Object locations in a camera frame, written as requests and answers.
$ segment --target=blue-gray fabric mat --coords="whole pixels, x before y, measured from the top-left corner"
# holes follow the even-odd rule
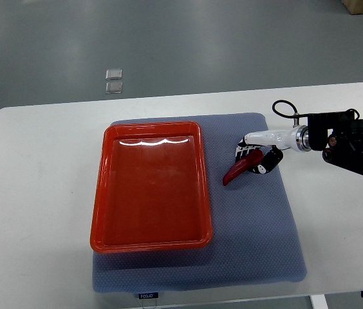
[[[191,120],[203,131],[213,239],[205,248],[93,256],[96,292],[161,292],[301,281],[306,267],[279,169],[244,173],[228,186],[236,144],[267,130],[263,115],[245,113],[137,119],[114,124]]]

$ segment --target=gray floor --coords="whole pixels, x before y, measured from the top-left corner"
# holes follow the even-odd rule
[[[104,93],[107,68],[123,93]],[[0,0],[0,109],[346,82],[363,82],[363,15],[340,0]],[[359,293],[327,298],[363,308]]]

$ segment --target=mat label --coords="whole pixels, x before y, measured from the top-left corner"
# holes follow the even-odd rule
[[[138,294],[139,299],[158,298],[158,292]]]

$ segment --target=white table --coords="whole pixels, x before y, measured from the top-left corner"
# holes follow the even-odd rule
[[[355,108],[363,118],[363,83],[0,110],[0,308],[140,306],[133,294],[96,294],[91,286],[89,232],[102,136],[110,123],[257,112],[270,129],[288,129],[292,121],[271,108],[282,98],[300,113]],[[314,151],[285,151],[279,166],[306,279],[164,292],[158,305],[363,290],[363,176],[326,164]]]

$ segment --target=black cable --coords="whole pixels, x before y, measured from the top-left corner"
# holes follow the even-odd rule
[[[280,113],[279,111],[276,110],[276,105],[278,105],[278,103],[285,103],[287,105],[289,105],[291,108],[293,108],[293,111],[294,111],[294,115],[285,115],[285,114],[282,114]],[[297,108],[294,106],[293,103],[287,101],[287,100],[277,100],[276,102],[273,103],[272,105],[272,109],[273,109],[273,112],[281,117],[284,117],[284,118],[287,118],[287,119],[299,119],[299,118],[302,118],[302,117],[307,117],[309,114],[298,114],[297,112]],[[356,114],[356,120],[359,119],[360,117],[360,114],[359,112],[354,109],[354,108],[349,108],[347,111],[352,111]]]
[[[356,116],[357,116],[355,120],[358,120],[358,119],[359,119],[360,114],[359,114],[359,112],[358,112],[356,109],[354,109],[354,108],[349,108],[347,111],[352,111],[352,112],[354,112],[354,113],[356,114]]]
[[[293,108],[293,111],[295,112],[296,115],[285,115],[280,113],[279,111],[276,110],[276,105],[278,103],[286,103],[287,105],[289,105],[291,108]],[[277,100],[276,102],[273,103],[272,105],[272,109],[273,112],[281,117],[287,118],[287,119],[295,119],[295,118],[302,118],[302,117],[307,117],[308,114],[298,114],[297,113],[297,108],[293,105],[293,103],[287,101],[287,100]]]

